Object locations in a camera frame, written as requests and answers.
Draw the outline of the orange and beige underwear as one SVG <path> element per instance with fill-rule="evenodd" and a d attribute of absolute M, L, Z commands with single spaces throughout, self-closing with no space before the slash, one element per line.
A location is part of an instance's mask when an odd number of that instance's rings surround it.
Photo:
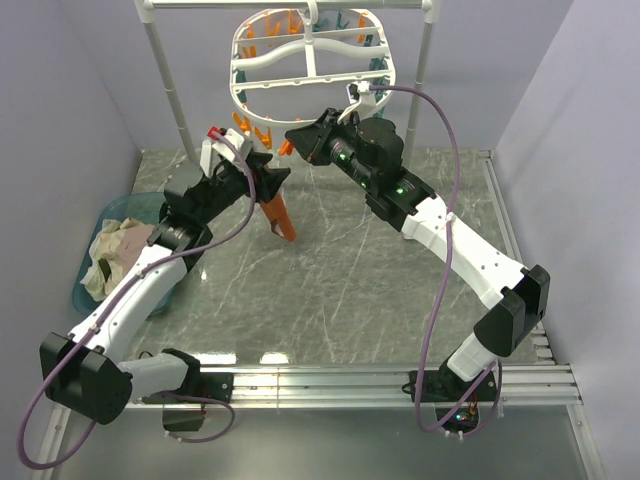
<path fill-rule="evenodd" d="M 293 242 L 297 238 L 297 232 L 291 222 L 286 204 L 280 193 L 268 201 L 261 200 L 259 205 L 265 214 L 271 232 L 287 242 Z"/>

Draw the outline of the white oval clip hanger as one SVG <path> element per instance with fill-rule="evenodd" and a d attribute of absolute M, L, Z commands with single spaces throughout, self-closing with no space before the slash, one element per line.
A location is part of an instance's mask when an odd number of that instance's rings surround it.
<path fill-rule="evenodd" d="M 331 87 L 353 82 L 396 83 L 396 68 L 382 22 L 366 9 L 312 12 L 274 8 L 244 20 L 234 33 L 229 92 L 252 126 L 286 129 L 307 121 L 275 100 L 294 95 L 308 100 Z"/>

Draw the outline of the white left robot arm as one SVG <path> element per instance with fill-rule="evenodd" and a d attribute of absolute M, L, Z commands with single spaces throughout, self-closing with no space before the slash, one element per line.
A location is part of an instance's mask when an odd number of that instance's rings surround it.
<path fill-rule="evenodd" d="M 128 346 L 163 298 L 196 265 L 213 240 L 210 222 L 244 196 L 284 209 L 279 190 L 291 170 L 272 168 L 271 155 L 250 151 L 247 163 L 221 159 L 210 173 L 183 165 L 167 182 L 159 222 L 125 278 L 69 334 L 49 334 L 40 346 L 46 397 L 106 425 L 131 400 L 168 394 L 180 402 L 202 388 L 201 364 L 165 349 L 126 361 Z"/>

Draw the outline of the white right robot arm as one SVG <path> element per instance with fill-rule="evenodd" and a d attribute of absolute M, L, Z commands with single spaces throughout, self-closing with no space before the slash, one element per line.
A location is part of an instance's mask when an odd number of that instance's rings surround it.
<path fill-rule="evenodd" d="M 510 356 L 544 317 L 550 275 L 503 255 L 402 164 L 404 143 L 393 122 L 377 117 L 341 120 L 329 108 L 286 140 L 314 166 L 335 165 L 365 192 L 371 211 L 438 256 L 476 294 L 487 313 L 441 367 L 442 391 L 460 400 L 493 361 Z"/>

